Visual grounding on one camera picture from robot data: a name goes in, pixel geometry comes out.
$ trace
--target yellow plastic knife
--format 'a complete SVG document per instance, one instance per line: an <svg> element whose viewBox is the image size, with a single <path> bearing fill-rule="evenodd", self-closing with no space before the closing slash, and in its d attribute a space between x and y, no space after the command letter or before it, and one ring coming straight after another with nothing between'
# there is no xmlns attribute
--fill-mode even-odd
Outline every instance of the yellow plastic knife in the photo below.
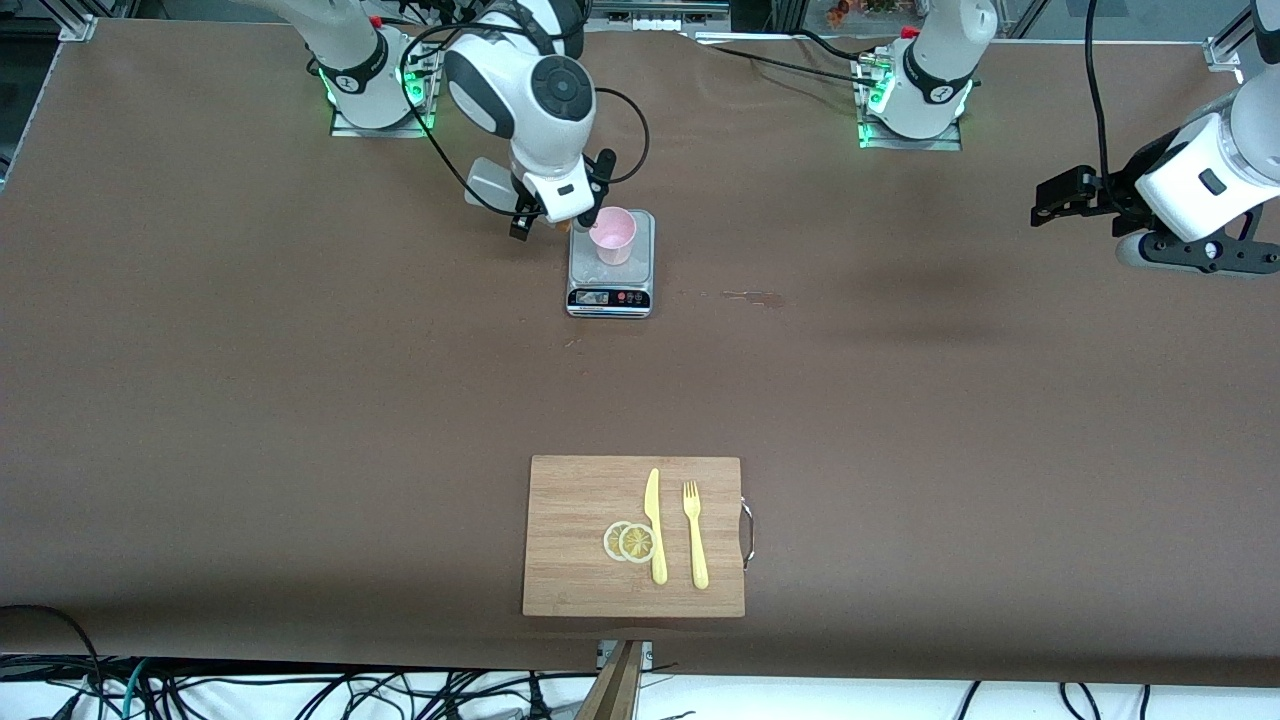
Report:
<svg viewBox="0 0 1280 720"><path fill-rule="evenodd" d="M667 584L667 553L662 548L662 520L658 516L658 469L649 471L649 484L644 488L644 514L649 516L653 527L653 557L649 568L653 570L653 582Z"/></svg>

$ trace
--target stain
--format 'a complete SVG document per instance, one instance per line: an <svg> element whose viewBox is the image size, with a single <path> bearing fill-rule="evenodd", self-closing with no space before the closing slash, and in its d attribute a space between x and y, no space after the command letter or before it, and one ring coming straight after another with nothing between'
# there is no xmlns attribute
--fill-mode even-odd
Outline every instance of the stain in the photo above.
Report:
<svg viewBox="0 0 1280 720"><path fill-rule="evenodd" d="M776 292L730 292L726 290L724 292L721 292L721 297L727 297L728 300L745 300L751 305L763 305L773 310L777 310L787 304L786 300Z"/></svg>

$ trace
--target robotic arm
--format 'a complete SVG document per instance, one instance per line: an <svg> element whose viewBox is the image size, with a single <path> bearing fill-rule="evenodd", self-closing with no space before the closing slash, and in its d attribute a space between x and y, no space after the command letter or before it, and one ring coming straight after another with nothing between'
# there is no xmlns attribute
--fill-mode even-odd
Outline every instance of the robotic arm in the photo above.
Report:
<svg viewBox="0 0 1280 720"><path fill-rule="evenodd" d="M397 77L408 36L374 28L358 0L238 0L284 18L315 55L329 96L352 124L378 129L410 114Z"/></svg>
<svg viewBox="0 0 1280 720"><path fill-rule="evenodd" d="M1280 0L1252 0L1267 68L1139 150L1111 183L1080 165L1036 188L1032 227L1119 213L1116 255L1134 266L1256 277L1280 246L1254 242L1262 204L1280 197ZM1245 217L1238 237L1224 227Z"/></svg>
<svg viewBox="0 0 1280 720"><path fill-rule="evenodd" d="M495 0L477 22L512 31L472 31L449 47L444 74L454 102L481 129L511 141L521 206L540 206L550 223L591 213L599 199L582 150L595 122L595 86L577 61L581 9L575 0Z"/></svg>
<svg viewBox="0 0 1280 720"><path fill-rule="evenodd" d="M942 135L964 113L974 68L998 26L991 0L934 3L919 36L877 50L877 56L887 55L888 72L879 78L883 90L872 95L868 111L904 137Z"/></svg>
<svg viewBox="0 0 1280 720"><path fill-rule="evenodd" d="M398 72L411 40L390 26L375 28L358 0L239 1L280 15L302 35L330 100L351 123L384 128L413 111ZM595 86L577 61L582 19L576 0L494 0L476 19L494 29L468 29L444 54L449 94L462 113L511 141L513 182L486 181L517 195L516 210L525 215L513 223L517 237L527 234L532 214L550 223L594 220L608 192L616 155L603 151L590 176L582 155L595 122Z"/></svg>

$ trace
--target cutting board handle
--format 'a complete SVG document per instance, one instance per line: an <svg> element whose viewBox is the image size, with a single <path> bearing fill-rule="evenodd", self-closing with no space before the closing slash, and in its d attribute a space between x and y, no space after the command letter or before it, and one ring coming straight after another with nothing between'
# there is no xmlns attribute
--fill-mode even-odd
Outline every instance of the cutting board handle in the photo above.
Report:
<svg viewBox="0 0 1280 720"><path fill-rule="evenodd" d="M742 556L742 571L746 573L746 566L755 559L755 515L751 514L751 506L746 503L745 497L742 498L742 515L746 515L746 534L750 542L746 555Z"/></svg>

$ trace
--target brown table surface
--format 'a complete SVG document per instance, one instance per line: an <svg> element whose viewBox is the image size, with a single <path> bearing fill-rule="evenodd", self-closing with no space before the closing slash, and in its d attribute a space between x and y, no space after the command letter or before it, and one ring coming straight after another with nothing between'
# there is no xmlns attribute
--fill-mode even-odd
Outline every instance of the brown table surface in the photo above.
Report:
<svg viewBox="0 0 1280 720"><path fill-rule="evenodd" d="M611 195L658 218L644 322L566 316L563 238L506 238L425 142L328 137L305 61L283 26L63 49L0 197L0 601L115 655L1280 679L1280 283L1028 227L1096 163L1079 45L993 46L965 150L909 154L859 150L837 82L593 35L653 126ZM1098 67L1117 167L1230 87L1194 46ZM636 156L613 99L594 141ZM746 618L521 616L535 454L742 457Z"/></svg>

